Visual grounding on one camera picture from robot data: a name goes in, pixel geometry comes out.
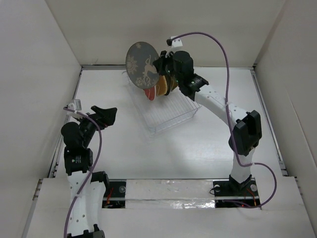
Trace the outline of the grey deer pattern plate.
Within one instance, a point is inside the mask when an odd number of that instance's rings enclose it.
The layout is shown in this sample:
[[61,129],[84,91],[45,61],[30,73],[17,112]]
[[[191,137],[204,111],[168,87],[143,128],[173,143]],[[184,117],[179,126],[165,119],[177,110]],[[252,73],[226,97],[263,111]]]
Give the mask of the grey deer pattern plate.
[[153,62],[159,58],[155,48],[147,42],[136,42],[128,50],[125,66],[131,82],[141,89],[154,87],[159,74]]

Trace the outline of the yellow woven bamboo plate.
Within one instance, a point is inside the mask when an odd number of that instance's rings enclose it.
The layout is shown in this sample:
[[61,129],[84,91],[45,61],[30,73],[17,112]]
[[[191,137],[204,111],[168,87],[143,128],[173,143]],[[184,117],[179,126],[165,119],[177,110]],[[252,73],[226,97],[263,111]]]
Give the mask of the yellow woven bamboo plate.
[[178,82],[172,79],[170,84],[170,91],[172,92],[177,87],[178,87]]

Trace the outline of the square woven bamboo tray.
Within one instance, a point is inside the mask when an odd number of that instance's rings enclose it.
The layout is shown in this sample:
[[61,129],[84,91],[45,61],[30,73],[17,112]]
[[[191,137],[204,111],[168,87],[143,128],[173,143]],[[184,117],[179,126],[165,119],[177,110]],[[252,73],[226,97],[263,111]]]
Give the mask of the square woven bamboo tray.
[[168,91],[168,84],[164,76],[160,76],[156,84],[156,96],[164,96]]

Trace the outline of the red and teal plate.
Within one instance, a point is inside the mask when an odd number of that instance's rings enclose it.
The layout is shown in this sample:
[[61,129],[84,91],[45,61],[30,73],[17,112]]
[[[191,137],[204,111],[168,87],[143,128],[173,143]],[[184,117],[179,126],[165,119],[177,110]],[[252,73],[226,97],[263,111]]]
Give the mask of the red and teal plate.
[[148,89],[144,89],[144,93],[146,95],[146,97],[150,100],[153,101],[155,100],[156,97],[158,97],[158,89],[157,86],[148,88]]

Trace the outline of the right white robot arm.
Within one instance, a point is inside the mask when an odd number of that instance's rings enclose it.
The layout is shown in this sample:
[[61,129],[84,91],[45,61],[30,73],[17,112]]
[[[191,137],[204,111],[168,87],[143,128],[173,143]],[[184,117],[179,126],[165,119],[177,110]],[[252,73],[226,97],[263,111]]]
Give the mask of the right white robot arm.
[[228,144],[233,151],[229,189],[240,195],[251,181],[254,150],[262,138],[260,114],[229,103],[206,79],[194,72],[193,59],[186,51],[170,54],[162,51],[153,65],[159,75],[177,81],[183,95],[207,108],[226,124],[230,133]]

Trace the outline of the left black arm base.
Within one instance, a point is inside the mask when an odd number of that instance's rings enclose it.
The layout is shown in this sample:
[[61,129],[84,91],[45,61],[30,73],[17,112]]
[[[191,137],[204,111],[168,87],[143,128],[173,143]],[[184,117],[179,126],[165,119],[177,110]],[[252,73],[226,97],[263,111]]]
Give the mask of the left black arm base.
[[125,208],[126,182],[127,180],[120,179],[111,179],[109,181],[109,187],[104,194],[102,208]]

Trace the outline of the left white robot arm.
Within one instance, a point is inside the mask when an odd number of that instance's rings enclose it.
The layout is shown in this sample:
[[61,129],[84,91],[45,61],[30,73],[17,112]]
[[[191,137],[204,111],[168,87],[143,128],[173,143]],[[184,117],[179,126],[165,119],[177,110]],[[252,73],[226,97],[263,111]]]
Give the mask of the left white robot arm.
[[63,228],[65,238],[103,238],[99,226],[103,198],[110,192],[104,171],[95,172],[101,151],[93,155],[89,144],[94,134],[101,133],[115,122],[117,108],[91,107],[93,114],[83,114],[72,105],[64,107],[76,119],[61,128],[65,144],[64,166],[70,188],[70,206]]

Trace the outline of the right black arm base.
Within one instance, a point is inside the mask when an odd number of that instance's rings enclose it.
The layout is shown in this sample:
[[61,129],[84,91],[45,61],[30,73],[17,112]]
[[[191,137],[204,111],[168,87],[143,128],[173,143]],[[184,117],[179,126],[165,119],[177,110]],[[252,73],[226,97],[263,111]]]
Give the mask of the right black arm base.
[[246,208],[261,204],[255,178],[239,184],[231,177],[212,181],[209,193],[214,196],[216,208]]

